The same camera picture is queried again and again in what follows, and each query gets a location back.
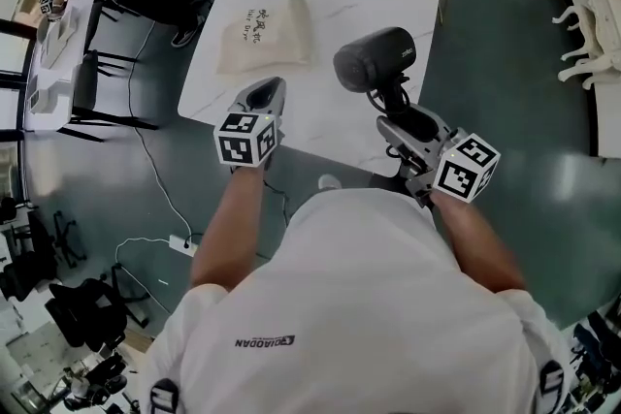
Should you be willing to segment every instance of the white table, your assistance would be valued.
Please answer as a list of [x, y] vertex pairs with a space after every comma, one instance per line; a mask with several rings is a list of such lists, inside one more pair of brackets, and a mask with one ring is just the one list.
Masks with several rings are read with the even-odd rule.
[[55, 131], [69, 123], [74, 100], [74, 86], [71, 83], [71, 76], [76, 66], [82, 63], [88, 21], [93, 3], [94, 0], [69, 0], [67, 2], [67, 9], [73, 8], [77, 11], [78, 27], [51, 68], [41, 67], [41, 46], [37, 44], [35, 47], [28, 84], [36, 76], [37, 88], [51, 88], [49, 97], [53, 111], [47, 114], [35, 114], [30, 112], [26, 106], [24, 111], [24, 128], [26, 130]]
[[315, 61], [309, 66], [274, 65], [242, 75], [218, 75], [224, 28], [248, 9], [286, 0], [215, 0], [192, 58], [179, 114], [215, 124], [237, 94], [267, 76], [287, 81], [283, 144], [381, 175], [397, 172], [398, 161], [384, 153], [387, 143], [376, 129], [378, 112], [364, 94], [341, 87], [332, 65], [344, 44], [387, 26], [408, 30], [417, 59], [406, 71], [405, 89], [415, 103], [429, 59], [439, 0], [307, 0], [312, 20]]

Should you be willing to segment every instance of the white plug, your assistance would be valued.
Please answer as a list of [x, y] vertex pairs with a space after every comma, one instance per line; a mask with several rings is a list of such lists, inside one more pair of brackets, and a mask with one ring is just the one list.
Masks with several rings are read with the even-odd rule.
[[179, 237], [176, 237], [175, 235], [171, 235], [168, 245], [173, 250], [177, 250], [181, 254], [194, 257], [194, 254], [196, 253], [196, 250], [198, 249], [198, 245], [196, 243], [192, 243], [190, 240], [188, 240], [187, 242], [185, 240], [186, 239], [181, 239]]

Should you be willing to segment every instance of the electrical cord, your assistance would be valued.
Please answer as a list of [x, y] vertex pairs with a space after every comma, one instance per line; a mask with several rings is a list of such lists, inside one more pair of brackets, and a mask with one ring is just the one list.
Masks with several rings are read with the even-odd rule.
[[399, 155], [396, 151], [392, 152], [392, 150], [395, 150], [395, 147], [392, 145], [389, 145], [386, 147], [386, 155], [388, 157], [390, 157], [391, 159], [401, 159], [401, 155]]
[[386, 115], [397, 115], [397, 114], [403, 114], [404, 112], [407, 112], [409, 109], [409, 95], [406, 92], [406, 90], [401, 87], [401, 96], [404, 99], [404, 108], [401, 111], [387, 111], [386, 108], [383, 108], [380, 104], [377, 103], [376, 99], [379, 98], [381, 99], [381, 96], [376, 93], [376, 95], [373, 94], [372, 91], [368, 91], [367, 92], [367, 98], [369, 99], [369, 102], [371, 102], [371, 105], [376, 108], [378, 111], [386, 114]]
[[289, 210], [289, 196], [284, 190], [278, 190], [274, 188], [270, 183], [268, 183], [265, 179], [263, 180], [263, 184], [267, 186], [273, 193], [282, 196], [282, 217], [284, 219], [284, 227], [287, 228], [289, 226], [289, 215], [287, 211]]
[[[135, 59], [138, 59], [138, 57], [140, 57], [140, 55], [142, 54], [143, 50], [145, 49], [145, 47], [147, 46], [147, 42], [148, 39], [151, 35], [151, 33], [153, 32], [153, 28], [155, 27], [155, 21], [152, 23], [151, 27], [149, 28], [147, 35], [145, 36], [145, 40], [143, 41], [143, 44], [141, 45], [140, 49], [138, 50], [138, 53], [135, 56]], [[134, 70], [136, 68], [136, 61], [132, 62], [132, 66], [131, 69], [129, 71], [129, 76], [127, 78], [127, 94], [128, 94], [128, 108], [129, 108], [129, 114], [132, 117], [135, 117], [134, 112], [132, 110], [132, 90], [131, 90], [131, 81], [132, 81], [132, 76], [134, 75]], [[166, 201], [168, 202], [169, 207], [171, 208], [171, 210], [179, 217], [179, 219], [181, 219], [181, 221], [183, 221], [183, 224], [185, 224], [185, 227], [187, 228], [187, 232], [188, 232], [188, 236], [185, 239], [184, 242], [184, 246], [187, 248], [189, 246], [189, 241], [192, 239], [193, 236], [195, 235], [201, 235], [201, 234], [197, 234], [197, 233], [193, 233], [192, 229], [189, 225], [189, 223], [187, 222], [187, 220], [185, 219], [185, 217], [183, 217], [183, 215], [179, 212], [179, 210], [173, 205], [173, 202], [170, 198], [170, 195], [168, 194], [168, 191], [166, 190], [166, 187], [164, 186], [164, 183], [162, 181], [162, 178], [159, 174], [159, 172], [157, 171], [157, 167], [155, 166], [155, 162], [153, 160], [153, 157], [151, 156], [150, 152], [147, 149], [147, 144], [145, 143], [145, 138], [143, 137], [142, 133], [140, 131], [138, 131], [137, 128], [134, 128], [134, 133], [136, 133], [136, 135], [138, 136], [141, 145], [143, 146], [143, 150], [145, 151], [145, 155], [147, 156], [147, 159], [150, 163], [151, 168], [153, 169], [153, 173], [155, 174], [155, 181], [157, 182], [157, 185], [159, 186], [160, 190], [164, 193], [164, 196], [166, 197]], [[289, 225], [289, 218], [287, 215], [287, 207], [289, 204], [289, 196], [286, 194], [286, 192], [282, 191], [282, 190], [277, 190], [276, 188], [274, 188], [272, 185], [270, 185], [267, 181], [263, 181], [263, 183], [265, 184], [265, 186], [267, 186], [270, 190], [272, 190], [275, 194], [277, 195], [281, 195], [282, 196], [282, 217], [284, 218], [284, 225], [285, 227], [287, 227]], [[153, 301], [155, 303], [157, 303], [167, 314], [171, 314], [171, 312], [158, 300], [156, 299], [153, 294], [148, 290], [148, 288], [140, 282], [140, 280], [134, 276], [126, 267], [124, 267], [119, 261], [118, 261], [118, 249], [120, 247], [122, 247], [125, 243], [129, 242], [129, 241], [148, 241], [148, 242], [157, 242], [157, 241], [161, 241], [164, 243], [169, 243], [167, 240], [164, 239], [146, 239], [146, 238], [134, 238], [134, 239], [127, 239], [126, 241], [124, 241], [123, 243], [119, 244], [116, 247], [116, 251], [114, 253], [114, 260], [116, 261], [116, 263], [121, 267], [122, 270], [124, 270], [134, 281], [136, 281], [136, 283], [138, 283], [142, 288], [145, 289], [145, 291], [149, 294], [149, 296], [153, 299]], [[266, 259], [266, 260], [270, 260], [269, 258], [267, 258], [264, 255], [261, 255], [257, 252], [256, 254], [258, 257], [262, 258], [262, 259]]]
[[201, 235], [203, 235], [202, 233], [192, 233], [190, 235], [187, 236], [187, 238], [185, 239], [185, 241], [183, 242], [183, 247], [184, 248], [189, 248], [190, 246], [190, 242], [192, 241], [192, 237], [200, 237]]
[[129, 271], [126, 267], [124, 267], [124, 266], [120, 263], [120, 261], [118, 260], [118, 249], [119, 249], [120, 247], [122, 247], [125, 243], [129, 242], [129, 241], [148, 241], [148, 242], [151, 242], [151, 243], [161, 241], [162, 243], [166, 243], [167, 245], [168, 245], [168, 241], [167, 241], [166, 239], [146, 239], [146, 238], [144, 238], [144, 237], [137, 237], [137, 238], [135, 238], [135, 239], [127, 239], [127, 240], [126, 240], [126, 241], [124, 241], [123, 243], [120, 243], [119, 245], [117, 245], [117, 246], [116, 246], [116, 251], [114, 252], [114, 262], [115, 262], [115, 263], [117, 263], [117, 264], [120, 266], [120, 268], [121, 268], [122, 270], [124, 270], [124, 271], [125, 271], [125, 272], [129, 275], [129, 277], [131, 277], [134, 281], [136, 281], [136, 283], [138, 283], [141, 287], [143, 287], [143, 289], [144, 289], [144, 290], [148, 293], [148, 295], [149, 295], [149, 296], [153, 299], [153, 301], [154, 301], [155, 303], [157, 303], [157, 304], [158, 304], [158, 305], [159, 305], [159, 306], [160, 306], [160, 307], [164, 310], [164, 312], [166, 312], [168, 315], [170, 315], [170, 314], [171, 314], [171, 311], [170, 311], [170, 310], [168, 310], [168, 309], [164, 306], [164, 304], [163, 304], [162, 302], [160, 302], [160, 301], [159, 301], [159, 300], [158, 300], [158, 299], [157, 299], [157, 298], [156, 298], [156, 297], [155, 297], [155, 296], [154, 296], [154, 295], [153, 295], [153, 294], [152, 294], [152, 293], [148, 290], [148, 288], [147, 288], [145, 285], [143, 285], [143, 284], [140, 282], [140, 280], [139, 280], [136, 276], [134, 276], [134, 275], [133, 275], [133, 274], [132, 274], [132, 273], [131, 273], [131, 272], [130, 272], [130, 271]]

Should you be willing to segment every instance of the gray floor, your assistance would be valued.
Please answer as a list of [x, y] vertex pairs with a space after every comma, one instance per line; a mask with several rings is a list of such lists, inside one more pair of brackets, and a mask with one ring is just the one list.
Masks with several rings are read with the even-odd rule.
[[[562, 0], [449, 0], [436, 31], [421, 104], [447, 122], [477, 132], [502, 153], [492, 185], [477, 201], [517, 254], [529, 286], [560, 325], [584, 316], [619, 290], [621, 165], [588, 157], [586, 93], [556, 80], [559, 56], [573, 49], [550, 19]], [[134, 55], [149, 22], [103, 20], [94, 48]], [[203, 231], [229, 177], [217, 163], [212, 128], [182, 119], [177, 103], [193, 46], [173, 50], [171, 29], [156, 26], [132, 79], [136, 115], [161, 126], [145, 132], [171, 198], [195, 232]], [[97, 110], [127, 112], [127, 78], [100, 80]], [[58, 208], [78, 220], [73, 245], [89, 256], [68, 271], [76, 284], [114, 260], [130, 237], [185, 235], [169, 210], [131, 129], [94, 129], [107, 143], [31, 134], [26, 162], [32, 200], [47, 218]], [[269, 181], [300, 204], [323, 173], [362, 187], [369, 175], [282, 148]], [[267, 194], [260, 251], [272, 255], [283, 233], [280, 197]], [[381, 257], [380, 247], [377, 257]], [[190, 260], [163, 243], [129, 243], [121, 261], [166, 306], [186, 287]], [[149, 328], [165, 315], [152, 303]]]

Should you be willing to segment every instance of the cloth bag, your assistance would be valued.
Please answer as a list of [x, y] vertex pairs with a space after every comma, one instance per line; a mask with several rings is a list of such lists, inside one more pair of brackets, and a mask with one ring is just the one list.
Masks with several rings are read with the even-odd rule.
[[306, 0], [257, 6], [222, 32], [217, 72], [237, 74], [271, 64], [309, 64], [311, 12]]

